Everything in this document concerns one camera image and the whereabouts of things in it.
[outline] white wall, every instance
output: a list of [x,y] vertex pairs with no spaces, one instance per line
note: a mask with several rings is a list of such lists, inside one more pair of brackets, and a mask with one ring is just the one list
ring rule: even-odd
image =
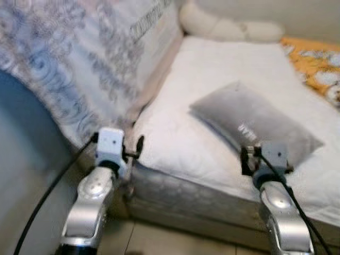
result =
[[[175,0],[181,5],[185,0]],[[218,15],[248,20],[274,20],[286,33],[340,43],[340,0],[196,0]]]
[[[33,94],[0,72],[0,254],[16,242],[49,183],[70,159],[60,131]],[[52,254],[80,171],[74,167],[43,205],[20,254]]]

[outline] floral bedspread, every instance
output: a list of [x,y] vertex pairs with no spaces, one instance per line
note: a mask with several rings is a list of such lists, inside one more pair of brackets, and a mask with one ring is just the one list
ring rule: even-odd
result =
[[289,37],[281,43],[301,81],[340,110],[340,46]]

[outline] tiled floor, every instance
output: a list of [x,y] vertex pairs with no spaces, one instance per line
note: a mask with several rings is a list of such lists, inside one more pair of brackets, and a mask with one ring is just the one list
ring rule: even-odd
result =
[[139,222],[107,223],[99,255],[263,255],[232,244]]

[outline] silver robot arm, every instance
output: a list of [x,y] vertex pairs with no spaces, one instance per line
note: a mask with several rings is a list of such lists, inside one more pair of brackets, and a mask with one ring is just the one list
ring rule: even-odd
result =
[[78,186],[78,197],[63,228],[57,255],[96,255],[101,240],[106,211],[119,179],[127,178],[127,156],[140,156],[143,137],[137,152],[126,152],[122,130],[102,128],[98,135],[96,167]]
[[[260,217],[266,224],[271,253],[275,255],[313,255],[314,249],[307,225],[294,202],[272,170],[254,153],[254,147],[243,148],[242,174],[253,177],[260,191]],[[287,150],[283,144],[263,142],[262,155],[279,171],[285,180]]]

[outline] small gray pillow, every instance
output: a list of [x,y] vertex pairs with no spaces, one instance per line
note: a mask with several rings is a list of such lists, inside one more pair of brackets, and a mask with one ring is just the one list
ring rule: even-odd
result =
[[241,146],[261,141],[282,142],[288,148],[289,164],[297,166],[323,145],[304,127],[239,82],[205,96],[191,109],[238,151]]

